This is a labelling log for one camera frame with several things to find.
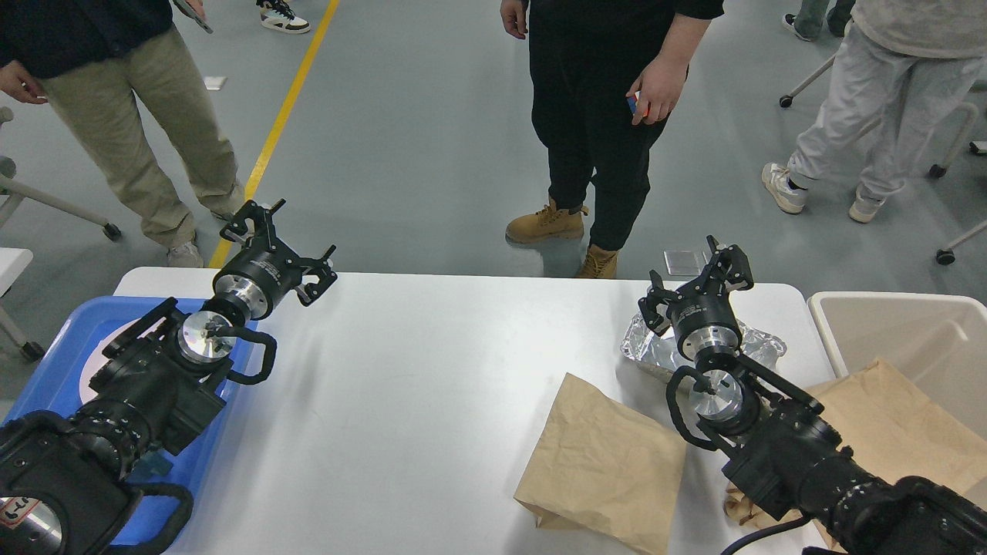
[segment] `blue tray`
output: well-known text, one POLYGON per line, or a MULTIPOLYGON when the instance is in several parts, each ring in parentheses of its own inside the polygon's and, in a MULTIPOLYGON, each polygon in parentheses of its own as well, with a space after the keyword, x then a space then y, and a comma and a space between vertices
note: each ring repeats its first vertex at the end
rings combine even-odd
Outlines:
MULTIPOLYGON (((79 410, 82 406, 79 379, 86 360, 99 342, 120 326, 140 318, 162 300, 164 299, 107 296, 95 298, 76 308, 14 403, 7 415, 7 421, 37 410, 49 410, 66 418, 79 410)), ((194 312, 201 306, 201 299, 179 299, 178 302, 178 309, 186 313, 194 312)), ((234 370, 243 373, 252 346, 245 341, 236 343, 230 354, 234 361, 234 370)), ((219 396, 229 404, 238 387, 238 384, 227 380, 220 387, 219 396)), ((174 466, 165 476, 155 477, 150 481, 181 484, 189 488, 193 496, 197 496, 209 463, 209 455, 222 433, 227 413, 229 407, 220 411, 205 432, 178 456, 165 450, 158 451, 174 466)), ((153 538, 175 506, 176 502, 168 498, 145 498, 114 543, 136 544, 153 538)))

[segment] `yellow floor line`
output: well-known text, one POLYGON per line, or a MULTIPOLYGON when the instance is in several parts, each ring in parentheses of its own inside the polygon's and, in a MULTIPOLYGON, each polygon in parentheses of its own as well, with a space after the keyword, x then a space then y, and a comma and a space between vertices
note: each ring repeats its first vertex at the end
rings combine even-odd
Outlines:
MULTIPOLYGON (((277 113, 274 125, 267 134, 264 148, 261 149, 261 155, 258 156, 257 162, 254 164, 254 170, 250 174, 250 179, 247 180, 245 187, 247 198, 253 198, 254 193, 257 192, 257 187, 261 184, 261 178, 264 177, 264 172, 267 170, 267 163, 270 162, 270 156, 274 153, 274 147, 277 146, 277 141, 281 138, 281 132, 284 131, 285 124, 288 123, 288 118, 291 116, 291 111, 295 107, 295 102, 298 100, 298 95, 302 91, 302 86, 305 85, 305 79, 308 77, 309 69, 312 68, 312 62, 315 61, 315 56, 319 53, 322 40, 326 37, 329 22, 333 20, 333 15, 336 13, 336 8, 339 4, 340 0, 332 0, 329 6, 326 7, 326 13, 322 16, 322 23, 319 24, 319 29, 316 30, 315 36, 312 37, 312 43, 309 44, 309 49, 305 52, 305 57, 302 58, 301 65, 298 66, 298 72, 295 73, 295 80, 292 81, 291 88, 288 89, 288 94, 284 97, 281 110, 277 113)), ((232 243, 229 241, 220 239, 216 251, 212 253, 212 258, 209 259, 209 267, 221 268, 223 263, 226 262, 226 257, 230 254, 231 246, 232 243)))

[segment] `white plastic bin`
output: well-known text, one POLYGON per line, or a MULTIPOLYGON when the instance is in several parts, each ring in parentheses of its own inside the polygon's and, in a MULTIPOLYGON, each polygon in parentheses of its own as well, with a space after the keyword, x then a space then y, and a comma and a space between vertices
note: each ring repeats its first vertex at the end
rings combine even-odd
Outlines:
MULTIPOLYGON (((824 291, 808 299, 839 377, 877 357, 987 438, 987 308, 953 295, 824 291)), ((987 480, 967 497, 987 507, 987 480)))

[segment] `black pants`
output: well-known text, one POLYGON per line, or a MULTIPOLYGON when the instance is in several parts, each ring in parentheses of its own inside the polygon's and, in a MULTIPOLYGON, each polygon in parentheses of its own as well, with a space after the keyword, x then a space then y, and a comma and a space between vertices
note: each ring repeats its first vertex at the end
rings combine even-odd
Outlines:
POLYGON ((531 20, 531 120, 549 150, 549 196, 559 208, 581 206, 592 178, 596 219, 589 241, 619 250, 650 190, 648 150, 665 127, 665 121, 631 125, 624 95, 657 55, 663 34, 652 35, 651 45, 588 39, 531 20))

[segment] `light gray sweatpants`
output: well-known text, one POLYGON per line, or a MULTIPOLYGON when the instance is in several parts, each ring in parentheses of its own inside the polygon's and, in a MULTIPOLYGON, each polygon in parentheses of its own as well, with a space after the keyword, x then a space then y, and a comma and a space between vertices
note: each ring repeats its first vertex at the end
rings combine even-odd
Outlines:
POLYGON ((135 94, 181 155, 198 201, 219 213, 243 204, 233 147, 219 130, 202 75, 174 26, 123 58, 84 65, 43 79, 41 86, 153 241, 169 248, 186 243, 195 235, 195 222, 147 143, 135 94))
POLYGON ((796 139, 792 181, 825 177, 834 156, 880 118, 877 143, 860 175, 866 194, 883 199, 922 179, 920 157, 943 118, 962 102, 987 57, 920 58, 888 50, 851 27, 833 62, 829 95, 815 123, 796 139))

